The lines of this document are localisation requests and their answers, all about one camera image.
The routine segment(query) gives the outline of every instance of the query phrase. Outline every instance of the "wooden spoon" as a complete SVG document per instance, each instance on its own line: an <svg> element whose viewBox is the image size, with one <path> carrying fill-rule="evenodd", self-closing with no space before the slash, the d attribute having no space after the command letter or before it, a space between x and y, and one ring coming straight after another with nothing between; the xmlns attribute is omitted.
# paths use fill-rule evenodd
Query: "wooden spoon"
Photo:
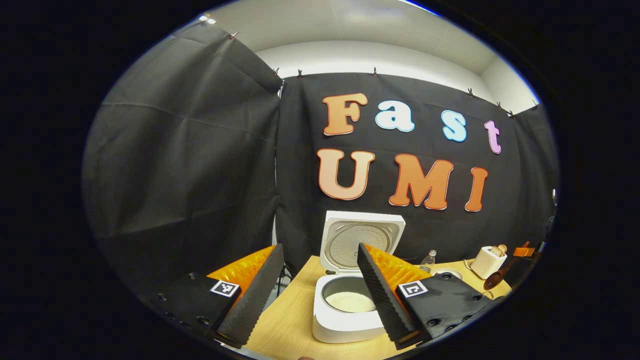
<svg viewBox="0 0 640 360"><path fill-rule="evenodd" d="M529 242L525 242L524 245L522 245L522 247L527 247L529 246ZM493 289L494 287L496 287L496 285L500 284L500 282L504 279L504 274L506 274L507 270L509 270L509 268L511 267L511 265L513 265L513 263L515 263L515 261L518 258L514 257L509 264L507 265L506 268L502 269L502 270L498 270L496 272L494 272L493 274L489 275L489 277L486 278L485 282L484 282L484 289L485 290L490 290Z"/></svg>

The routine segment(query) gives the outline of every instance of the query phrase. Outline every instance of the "clear bottle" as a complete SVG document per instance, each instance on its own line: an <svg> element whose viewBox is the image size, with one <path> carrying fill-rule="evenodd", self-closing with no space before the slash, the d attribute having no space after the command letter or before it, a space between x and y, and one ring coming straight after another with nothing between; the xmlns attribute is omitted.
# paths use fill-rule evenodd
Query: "clear bottle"
<svg viewBox="0 0 640 360"><path fill-rule="evenodd" d="M429 251L429 255L426 258L424 258L424 260L422 260L422 262L420 263L420 270L430 273L431 268L435 263L436 263L436 251L431 250Z"/></svg>

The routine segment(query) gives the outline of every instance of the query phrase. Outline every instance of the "white ceiling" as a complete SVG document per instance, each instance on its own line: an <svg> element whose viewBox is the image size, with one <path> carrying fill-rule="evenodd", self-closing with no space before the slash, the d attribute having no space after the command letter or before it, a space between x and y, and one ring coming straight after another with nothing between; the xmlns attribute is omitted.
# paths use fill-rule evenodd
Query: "white ceiling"
<svg viewBox="0 0 640 360"><path fill-rule="evenodd" d="M252 51L322 40L407 47L482 74L497 55L455 25L398 0L238 0L207 14Z"/></svg>

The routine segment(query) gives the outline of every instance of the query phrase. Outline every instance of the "wooden table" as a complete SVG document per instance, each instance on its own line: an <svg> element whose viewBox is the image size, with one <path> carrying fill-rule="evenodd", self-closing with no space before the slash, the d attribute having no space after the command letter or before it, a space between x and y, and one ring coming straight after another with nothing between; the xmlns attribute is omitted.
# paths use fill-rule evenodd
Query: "wooden table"
<svg viewBox="0 0 640 360"><path fill-rule="evenodd" d="M455 269L463 274L467 284L484 292L484 281L467 269L462 261L436 264L433 268ZM298 360L302 356L315 360L379 360L414 348L396 350L387 333L356 343L329 344L316 340L311 333L314 296L316 282L326 275L324 271L319 257L309 258L290 285L261 314L245 347L277 360ZM511 287L502 281L491 291L494 297L498 297L509 293Z"/></svg>

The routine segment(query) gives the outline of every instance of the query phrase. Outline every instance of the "black fabric backdrop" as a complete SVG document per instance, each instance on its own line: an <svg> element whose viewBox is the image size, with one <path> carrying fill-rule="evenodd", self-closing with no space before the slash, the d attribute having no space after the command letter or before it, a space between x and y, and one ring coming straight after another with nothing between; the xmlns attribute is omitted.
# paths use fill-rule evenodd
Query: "black fabric backdrop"
<svg viewBox="0 0 640 360"><path fill-rule="evenodd" d="M139 296L271 245L281 85L227 32L195 22L108 93L87 139L84 201Z"/></svg>
<svg viewBox="0 0 640 360"><path fill-rule="evenodd" d="M360 119L348 135L326 136L327 105L323 98L362 92L368 98L360 106ZM415 129L409 133L387 130L375 122L381 101L396 100L411 108ZM440 114L461 113L466 121L464 142L447 140ZM489 146L484 123L499 129L502 152ZM557 188L557 153L550 126L541 106L508 117L498 106L457 89L398 76L362 73L314 74L286 78L280 101L276 148L278 210L276 237L284 244L285 261L298 271L311 255L319 255L327 210L363 211L402 215L404 234L395 255L419 263L430 249L438 262L473 258L485 245L506 244L510 249L524 241L543 240L551 214L551 189ZM322 148L344 152L338 183L351 186L353 151L376 155L369 167L364 194L355 200L333 199L318 185ZM396 190L397 154L416 155L425 175L436 160L453 163L445 210L399 207L389 204ZM468 212L473 178L471 169L488 171L482 196L483 208Z"/></svg>

